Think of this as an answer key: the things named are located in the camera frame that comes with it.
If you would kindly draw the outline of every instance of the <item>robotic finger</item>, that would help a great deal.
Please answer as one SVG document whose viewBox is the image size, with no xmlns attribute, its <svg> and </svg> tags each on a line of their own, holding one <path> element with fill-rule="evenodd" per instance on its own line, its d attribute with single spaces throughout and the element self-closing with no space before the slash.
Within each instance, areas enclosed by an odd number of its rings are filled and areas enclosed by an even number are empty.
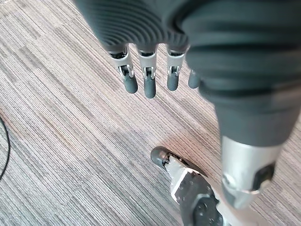
<svg viewBox="0 0 301 226">
<path fill-rule="evenodd" d="M 152 161 L 171 178 L 170 194 L 180 205 L 184 226 L 266 226 L 251 209 L 231 207 L 218 184 L 197 165 L 165 147 L 151 152 Z"/>
</svg>

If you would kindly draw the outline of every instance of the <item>gray striped carpet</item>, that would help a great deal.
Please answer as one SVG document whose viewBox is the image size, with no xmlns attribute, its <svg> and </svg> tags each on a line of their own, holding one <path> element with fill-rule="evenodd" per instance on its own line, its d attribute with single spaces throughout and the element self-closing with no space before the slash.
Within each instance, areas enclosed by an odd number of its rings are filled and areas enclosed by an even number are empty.
<svg viewBox="0 0 301 226">
<path fill-rule="evenodd" d="M 69 0 L 0 0 L 0 115 L 12 145 L 0 182 L 1 226 L 176 226 L 156 145 L 182 154 L 216 181 L 221 174 L 213 107 L 187 85 L 166 88 L 159 47 L 158 94 L 129 95 L 108 55 Z M 253 207 L 273 225 L 301 225 L 301 123 L 274 184 Z M 0 138 L 0 164 L 7 143 Z"/>
</svg>

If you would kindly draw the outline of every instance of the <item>prosthetic arm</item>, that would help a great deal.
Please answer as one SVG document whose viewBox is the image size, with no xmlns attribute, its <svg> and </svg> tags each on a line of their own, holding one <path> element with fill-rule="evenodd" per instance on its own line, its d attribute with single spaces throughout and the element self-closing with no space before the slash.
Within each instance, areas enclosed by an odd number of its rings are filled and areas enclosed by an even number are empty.
<svg viewBox="0 0 301 226">
<path fill-rule="evenodd" d="M 156 94 L 156 50 L 167 46 L 167 87 L 186 55 L 189 86 L 212 102 L 220 127 L 222 193 L 246 208 L 272 181 L 301 105 L 301 3 L 281 0 L 75 0 L 124 81 Z"/>
</svg>

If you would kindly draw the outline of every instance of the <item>black rubber cover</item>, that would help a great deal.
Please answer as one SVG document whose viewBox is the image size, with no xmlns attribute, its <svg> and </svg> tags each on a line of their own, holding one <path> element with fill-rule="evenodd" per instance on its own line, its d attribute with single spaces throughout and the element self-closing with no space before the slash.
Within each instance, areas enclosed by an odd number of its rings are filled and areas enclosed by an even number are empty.
<svg viewBox="0 0 301 226">
<path fill-rule="evenodd" d="M 202 76 L 222 136 L 259 146 L 288 139 L 301 105 L 301 1 L 74 2 L 108 51 L 190 44 L 188 66 Z"/>
</svg>

